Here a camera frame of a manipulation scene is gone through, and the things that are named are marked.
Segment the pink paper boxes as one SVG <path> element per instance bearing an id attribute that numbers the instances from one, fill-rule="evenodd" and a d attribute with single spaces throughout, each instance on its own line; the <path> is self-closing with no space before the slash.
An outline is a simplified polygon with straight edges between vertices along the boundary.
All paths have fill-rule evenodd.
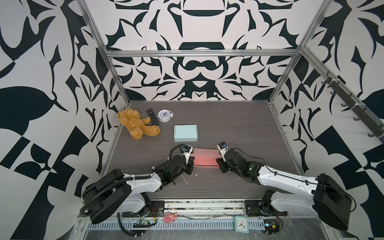
<path id="1" fill-rule="evenodd" d="M 222 156 L 218 149 L 194 148 L 191 157 L 194 157 L 194 166 L 205 169 L 219 169 L 217 159 Z"/>

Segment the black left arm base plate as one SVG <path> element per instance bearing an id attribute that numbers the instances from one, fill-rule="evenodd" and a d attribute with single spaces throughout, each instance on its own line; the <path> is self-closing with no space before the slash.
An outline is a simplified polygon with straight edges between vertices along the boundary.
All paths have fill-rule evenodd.
<path id="1" fill-rule="evenodd" d="M 123 218 L 152 218 L 153 216 L 163 217 L 165 209 L 164 201 L 152 201 L 149 205 L 146 204 L 142 210 L 138 213 L 124 212 L 122 213 Z"/>

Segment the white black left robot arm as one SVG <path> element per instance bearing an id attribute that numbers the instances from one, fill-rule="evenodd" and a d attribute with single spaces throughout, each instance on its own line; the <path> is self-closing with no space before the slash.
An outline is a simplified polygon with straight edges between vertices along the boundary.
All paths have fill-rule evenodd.
<path id="1" fill-rule="evenodd" d="M 117 215 L 118 224 L 124 234 L 130 237 L 142 237 L 146 230 L 155 226 L 153 223 L 133 224 L 137 230 L 128 230 L 123 226 L 122 213 L 130 213 L 139 218 L 151 214 L 153 218 L 159 212 L 152 209 L 153 203 L 148 193 L 155 193 L 174 183 L 183 173 L 192 174 L 194 169 L 194 148 L 180 144 L 170 150 L 167 160 L 153 167 L 149 174 L 128 175 L 120 169 L 115 169 L 86 187 L 82 194 L 84 205 L 79 215 L 90 217 L 92 224 L 99 224 L 113 214 Z"/>

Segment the light blue paper box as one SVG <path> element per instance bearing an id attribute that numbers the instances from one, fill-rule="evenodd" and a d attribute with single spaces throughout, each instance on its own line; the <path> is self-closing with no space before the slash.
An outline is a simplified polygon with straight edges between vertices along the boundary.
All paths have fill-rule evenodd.
<path id="1" fill-rule="evenodd" d="M 174 141 L 176 143 L 196 142 L 198 140 L 197 125 L 175 125 Z"/>

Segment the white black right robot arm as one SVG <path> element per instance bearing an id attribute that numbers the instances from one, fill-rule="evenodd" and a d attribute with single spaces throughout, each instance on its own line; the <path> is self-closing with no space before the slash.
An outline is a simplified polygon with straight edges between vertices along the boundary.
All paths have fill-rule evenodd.
<path id="1" fill-rule="evenodd" d="M 222 173 L 230 171 L 247 183 L 275 188 L 263 196 L 262 211 L 304 213 L 337 230 L 348 230 L 351 207 L 357 204 L 330 176 L 294 175 L 266 165 L 262 158 L 248 162 L 240 149 L 230 149 L 224 142 L 217 148 L 222 156 L 217 159 Z"/>

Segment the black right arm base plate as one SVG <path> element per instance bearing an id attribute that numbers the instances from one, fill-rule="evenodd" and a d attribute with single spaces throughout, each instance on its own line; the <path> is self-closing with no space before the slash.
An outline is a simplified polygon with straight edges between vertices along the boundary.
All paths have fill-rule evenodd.
<path id="1" fill-rule="evenodd" d="M 271 201 L 245 200 L 245 210 L 249 217 L 277 217 L 287 216 L 288 212 L 279 212 L 271 204 Z"/>

